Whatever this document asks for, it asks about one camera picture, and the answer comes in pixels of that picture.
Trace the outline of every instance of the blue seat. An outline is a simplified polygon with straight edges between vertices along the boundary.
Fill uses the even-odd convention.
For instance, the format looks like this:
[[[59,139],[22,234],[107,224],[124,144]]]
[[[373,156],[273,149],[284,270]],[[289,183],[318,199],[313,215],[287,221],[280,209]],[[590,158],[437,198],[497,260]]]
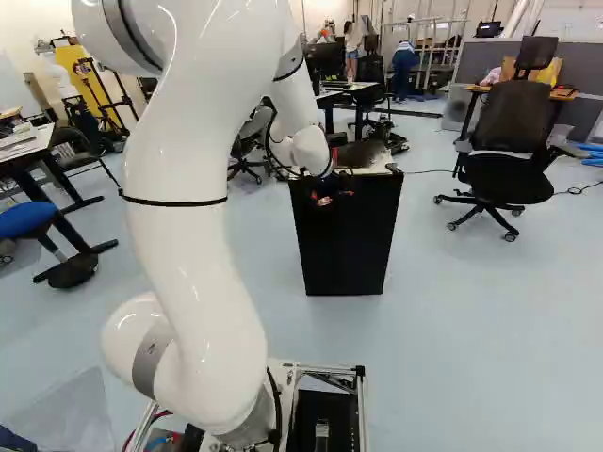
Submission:
[[[24,202],[0,214],[0,238],[20,238],[49,224],[57,214],[50,202]]]

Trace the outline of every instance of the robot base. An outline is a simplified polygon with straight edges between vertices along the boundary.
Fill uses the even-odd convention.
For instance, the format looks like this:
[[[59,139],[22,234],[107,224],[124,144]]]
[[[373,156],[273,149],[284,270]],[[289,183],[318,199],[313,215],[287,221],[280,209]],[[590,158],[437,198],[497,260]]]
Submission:
[[[269,368],[280,392],[283,435],[279,452],[369,452],[367,378],[365,368],[306,365],[269,360]],[[151,402],[126,452],[142,452],[159,410]],[[232,451],[205,434],[199,452]],[[248,450],[272,452],[272,444]]]

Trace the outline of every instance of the keyboard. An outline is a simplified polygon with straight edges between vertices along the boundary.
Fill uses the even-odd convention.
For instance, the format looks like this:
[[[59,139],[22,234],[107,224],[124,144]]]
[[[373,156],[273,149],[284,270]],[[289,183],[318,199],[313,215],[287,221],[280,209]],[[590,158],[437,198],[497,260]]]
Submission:
[[[12,134],[6,138],[0,139],[0,150],[6,151],[5,148],[10,146],[14,146],[17,143],[21,143],[23,141],[28,141],[29,139],[34,139],[37,134],[33,132],[22,132],[20,134]]]
[[[351,85],[348,82],[336,82],[336,81],[325,81],[322,82],[322,86],[324,88],[351,88]]]

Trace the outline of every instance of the red wire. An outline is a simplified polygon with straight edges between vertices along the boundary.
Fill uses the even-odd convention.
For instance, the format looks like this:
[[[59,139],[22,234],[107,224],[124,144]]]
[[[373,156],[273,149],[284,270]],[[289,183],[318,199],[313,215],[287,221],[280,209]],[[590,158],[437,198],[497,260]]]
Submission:
[[[153,420],[151,421],[152,425],[155,421],[161,419],[162,417],[166,417],[169,416],[171,414],[170,410],[164,410],[163,412],[158,412],[154,417]],[[123,443],[123,447],[122,447],[122,452],[125,452],[125,449],[128,448],[128,445],[130,444],[130,441],[132,441],[132,437],[134,436],[134,432],[135,430],[132,430],[132,432],[128,435],[127,439],[125,440],[125,443]]]

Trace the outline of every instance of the yellow object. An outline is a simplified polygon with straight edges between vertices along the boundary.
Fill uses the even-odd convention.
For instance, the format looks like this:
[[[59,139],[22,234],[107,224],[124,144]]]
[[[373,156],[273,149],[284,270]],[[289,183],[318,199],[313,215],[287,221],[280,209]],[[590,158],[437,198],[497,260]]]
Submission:
[[[553,58],[546,69],[541,71],[531,71],[528,80],[546,83],[551,87],[557,85],[557,78],[562,69],[563,58]],[[511,80],[515,75],[515,58],[506,56],[502,60],[502,71],[500,81]]]
[[[65,47],[58,47],[56,49],[55,57],[57,59],[57,63],[60,64],[63,68],[65,68],[69,73],[69,78],[72,84],[77,88],[79,93],[84,96],[84,100],[88,105],[90,113],[92,113],[92,115],[96,116],[97,118],[100,118],[102,115],[100,110],[98,109],[96,101],[94,100],[94,96],[92,96],[92,93],[90,92],[89,88],[84,84],[82,77],[79,74],[75,73],[75,71],[73,70],[73,65],[78,64],[78,59],[87,57],[86,54],[84,54],[84,47],[82,47],[81,45],[67,45]],[[89,73],[87,80],[90,83],[90,87],[94,91],[94,94],[96,95],[101,105],[109,104],[109,100],[105,96],[105,93],[101,88],[101,84],[96,79],[94,73]],[[111,118],[118,125],[121,125],[121,123],[115,116],[115,112],[112,109],[108,109],[106,112],[108,113],[109,118]]]
[[[551,87],[557,85],[557,77],[562,70],[563,60],[561,58],[553,58],[546,69],[538,71],[536,75],[536,81],[541,83],[547,83]]]

